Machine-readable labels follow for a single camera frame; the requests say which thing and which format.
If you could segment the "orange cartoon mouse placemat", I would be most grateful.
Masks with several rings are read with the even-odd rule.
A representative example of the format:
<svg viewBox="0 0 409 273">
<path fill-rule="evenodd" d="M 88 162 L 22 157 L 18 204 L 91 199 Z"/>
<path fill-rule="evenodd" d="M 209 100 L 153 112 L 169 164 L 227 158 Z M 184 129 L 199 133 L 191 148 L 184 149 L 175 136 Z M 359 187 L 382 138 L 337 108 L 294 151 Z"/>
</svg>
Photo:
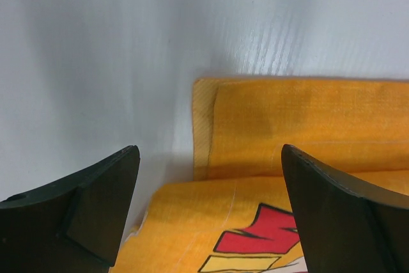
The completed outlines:
<svg viewBox="0 0 409 273">
<path fill-rule="evenodd" d="M 200 79 L 194 179 L 160 188 L 115 272 L 306 272 L 281 167 L 292 144 L 408 193 L 408 84 Z"/>
</svg>

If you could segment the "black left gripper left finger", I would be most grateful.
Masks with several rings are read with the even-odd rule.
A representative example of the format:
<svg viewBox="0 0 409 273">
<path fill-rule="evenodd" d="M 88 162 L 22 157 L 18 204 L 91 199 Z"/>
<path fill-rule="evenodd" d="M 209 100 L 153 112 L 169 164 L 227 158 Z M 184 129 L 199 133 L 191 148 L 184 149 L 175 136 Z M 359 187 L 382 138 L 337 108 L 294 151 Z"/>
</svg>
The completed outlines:
<svg viewBox="0 0 409 273">
<path fill-rule="evenodd" d="M 1 272 L 108 272 L 137 181 L 127 146 L 85 169 L 1 202 Z"/>
</svg>

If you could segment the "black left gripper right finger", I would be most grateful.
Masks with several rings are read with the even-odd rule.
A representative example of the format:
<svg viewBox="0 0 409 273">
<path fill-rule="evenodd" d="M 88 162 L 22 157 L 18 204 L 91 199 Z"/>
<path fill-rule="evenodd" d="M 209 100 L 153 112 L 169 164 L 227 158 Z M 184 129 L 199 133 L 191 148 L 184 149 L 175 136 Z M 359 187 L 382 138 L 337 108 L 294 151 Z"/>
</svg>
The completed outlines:
<svg viewBox="0 0 409 273">
<path fill-rule="evenodd" d="M 408 272 L 408 196 L 286 144 L 284 180 L 309 272 Z"/>
</svg>

